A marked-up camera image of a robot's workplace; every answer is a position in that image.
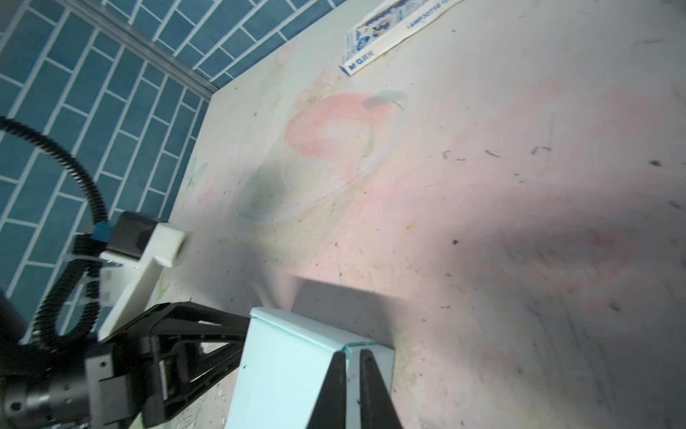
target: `black metal frame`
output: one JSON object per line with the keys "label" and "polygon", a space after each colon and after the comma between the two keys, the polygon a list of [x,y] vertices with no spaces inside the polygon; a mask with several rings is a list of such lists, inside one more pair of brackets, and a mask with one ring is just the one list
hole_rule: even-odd
{"label": "black metal frame", "polygon": [[[337,351],[322,383],[307,429],[345,429],[346,356]],[[402,429],[374,353],[359,354],[359,416],[362,429]]]}
{"label": "black metal frame", "polygon": [[[29,356],[0,367],[0,427],[38,429],[90,420],[126,429],[139,412],[146,428],[171,420],[239,366],[250,319],[196,303],[155,305],[100,343],[46,362]],[[225,343],[204,353],[202,343]]]}

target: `blue brick pattern wallpaper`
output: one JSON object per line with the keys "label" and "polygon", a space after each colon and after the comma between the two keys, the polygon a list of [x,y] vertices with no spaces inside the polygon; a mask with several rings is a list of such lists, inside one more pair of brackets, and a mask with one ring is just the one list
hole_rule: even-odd
{"label": "blue brick pattern wallpaper", "polygon": [[345,0],[101,1],[221,88]]}
{"label": "blue brick pattern wallpaper", "polygon": [[[113,222],[125,210],[168,219],[208,104],[54,0],[6,0],[2,10],[0,114],[70,150]],[[0,288],[27,322],[90,224],[71,176],[0,134]],[[62,311],[62,332],[78,321],[81,297],[82,285]]]}

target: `light blue box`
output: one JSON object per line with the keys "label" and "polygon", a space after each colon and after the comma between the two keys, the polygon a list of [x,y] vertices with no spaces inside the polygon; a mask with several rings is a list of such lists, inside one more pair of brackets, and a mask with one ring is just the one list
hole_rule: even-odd
{"label": "light blue box", "polygon": [[360,427],[359,353],[390,390],[395,352],[369,338],[271,308],[253,308],[225,429],[305,429],[337,351],[346,354],[346,429]]}

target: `white bracket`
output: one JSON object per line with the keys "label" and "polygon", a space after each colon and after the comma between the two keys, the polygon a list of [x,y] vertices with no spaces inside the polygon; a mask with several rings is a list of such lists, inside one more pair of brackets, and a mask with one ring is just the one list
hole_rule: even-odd
{"label": "white bracket", "polygon": [[100,253],[100,259],[121,266],[101,270],[101,304],[113,304],[113,308],[97,332],[98,341],[145,311],[162,269],[181,263],[190,237],[188,231],[158,223],[140,259],[110,251]]}

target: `table surface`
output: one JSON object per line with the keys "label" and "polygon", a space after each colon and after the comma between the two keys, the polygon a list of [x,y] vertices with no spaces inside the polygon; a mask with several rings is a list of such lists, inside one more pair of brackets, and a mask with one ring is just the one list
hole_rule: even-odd
{"label": "table surface", "polygon": [[406,429],[685,427],[686,3],[465,0],[347,77],[371,9],[214,95],[153,301],[392,346]]}

